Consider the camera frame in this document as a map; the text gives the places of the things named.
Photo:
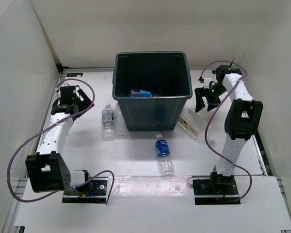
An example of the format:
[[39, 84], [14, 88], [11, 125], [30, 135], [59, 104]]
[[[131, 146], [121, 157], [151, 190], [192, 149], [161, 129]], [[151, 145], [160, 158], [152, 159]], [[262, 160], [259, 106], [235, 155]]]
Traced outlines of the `clear unlabelled plastic bottle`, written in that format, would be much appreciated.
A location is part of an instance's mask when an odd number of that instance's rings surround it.
[[128, 131], [124, 118], [122, 116], [118, 102], [114, 109], [114, 123], [115, 123], [115, 135], [117, 139], [126, 139], [128, 137]]

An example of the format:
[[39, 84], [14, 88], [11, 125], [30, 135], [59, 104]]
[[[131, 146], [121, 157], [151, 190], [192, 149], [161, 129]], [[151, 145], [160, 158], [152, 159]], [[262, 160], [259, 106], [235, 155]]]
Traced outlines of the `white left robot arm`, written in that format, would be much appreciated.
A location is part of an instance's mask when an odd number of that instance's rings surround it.
[[34, 192], [68, 190], [72, 187], [87, 194], [92, 190], [87, 170], [70, 171], [62, 157], [68, 132], [74, 121], [73, 116], [90, 106], [91, 100], [82, 89], [65, 84], [59, 89], [59, 98], [53, 103], [50, 112], [52, 127], [45, 133], [42, 144], [34, 155], [26, 158], [25, 165]]

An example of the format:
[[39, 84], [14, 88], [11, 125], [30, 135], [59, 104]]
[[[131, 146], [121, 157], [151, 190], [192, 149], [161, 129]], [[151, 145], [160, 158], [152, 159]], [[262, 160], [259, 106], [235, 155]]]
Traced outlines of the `clear bottle dark blue label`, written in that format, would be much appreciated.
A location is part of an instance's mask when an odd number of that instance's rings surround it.
[[156, 134], [155, 149], [162, 175], [173, 174], [174, 166], [170, 157], [170, 149], [161, 133]]

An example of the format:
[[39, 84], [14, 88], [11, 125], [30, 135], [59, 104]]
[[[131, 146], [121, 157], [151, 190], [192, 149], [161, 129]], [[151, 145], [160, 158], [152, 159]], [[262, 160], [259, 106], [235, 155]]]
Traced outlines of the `clear bottle apple label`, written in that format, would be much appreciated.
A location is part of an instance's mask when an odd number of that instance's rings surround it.
[[193, 112], [189, 107], [184, 106], [178, 122], [184, 127], [192, 136], [198, 140], [205, 141], [205, 130], [207, 121]]

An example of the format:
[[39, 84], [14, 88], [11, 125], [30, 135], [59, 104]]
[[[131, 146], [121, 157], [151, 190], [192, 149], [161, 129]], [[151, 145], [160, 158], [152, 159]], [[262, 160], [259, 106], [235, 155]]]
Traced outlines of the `clear bottle white blue label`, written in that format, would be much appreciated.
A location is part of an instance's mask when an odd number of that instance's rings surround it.
[[113, 109], [108, 103], [105, 108], [101, 111], [101, 123], [103, 128], [102, 137], [105, 141], [112, 141], [115, 139], [114, 133], [114, 117]]

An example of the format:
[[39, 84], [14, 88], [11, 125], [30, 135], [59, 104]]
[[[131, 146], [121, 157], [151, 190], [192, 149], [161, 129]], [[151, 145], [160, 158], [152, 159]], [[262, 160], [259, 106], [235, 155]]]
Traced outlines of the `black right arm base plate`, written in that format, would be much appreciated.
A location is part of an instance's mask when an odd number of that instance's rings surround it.
[[194, 190], [195, 205], [238, 205], [241, 203], [235, 180], [230, 188], [213, 188], [210, 186], [210, 179], [191, 176], [188, 179], [188, 186]]

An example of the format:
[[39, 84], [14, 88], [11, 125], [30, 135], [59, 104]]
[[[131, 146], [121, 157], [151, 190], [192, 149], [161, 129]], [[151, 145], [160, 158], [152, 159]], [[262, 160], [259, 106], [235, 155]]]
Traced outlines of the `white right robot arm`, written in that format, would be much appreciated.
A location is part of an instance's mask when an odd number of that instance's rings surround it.
[[257, 133], [263, 104], [261, 101], [254, 100], [246, 89], [242, 81], [247, 75], [244, 70], [220, 65], [212, 73], [215, 75], [215, 81], [204, 77], [199, 78], [203, 87], [194, 90], [195, 111], [199, 112], [207, 108], [208, 111], [217, 112], [223, 104], [220, 99], [222, 94], [226, 94], [226, 97], [231, 100], [231, 107], [224, 124], [225, 145], [208, 182], [210, 192], [219, 194], [232, 187], [237, 160], [243, 146], [252, 135]]

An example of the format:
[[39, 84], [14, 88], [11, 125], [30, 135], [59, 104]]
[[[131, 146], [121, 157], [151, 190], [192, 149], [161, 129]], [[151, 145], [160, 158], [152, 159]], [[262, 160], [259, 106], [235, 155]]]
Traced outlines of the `dark green plastic bin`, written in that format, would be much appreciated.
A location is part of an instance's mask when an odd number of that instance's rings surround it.
[[186, 54], [118, 53], [112, 96], [128, 131], [172, 131], [186, 101], [193, 96]]

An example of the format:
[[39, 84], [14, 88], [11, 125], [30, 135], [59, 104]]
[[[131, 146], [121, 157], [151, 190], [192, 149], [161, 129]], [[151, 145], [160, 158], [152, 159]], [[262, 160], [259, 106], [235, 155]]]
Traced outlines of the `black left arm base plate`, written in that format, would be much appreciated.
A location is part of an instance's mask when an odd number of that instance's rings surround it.
[[108, 178], [94, 178], [88, 186], [64, 191], [62, 203], [103, 204], [107, 199]]

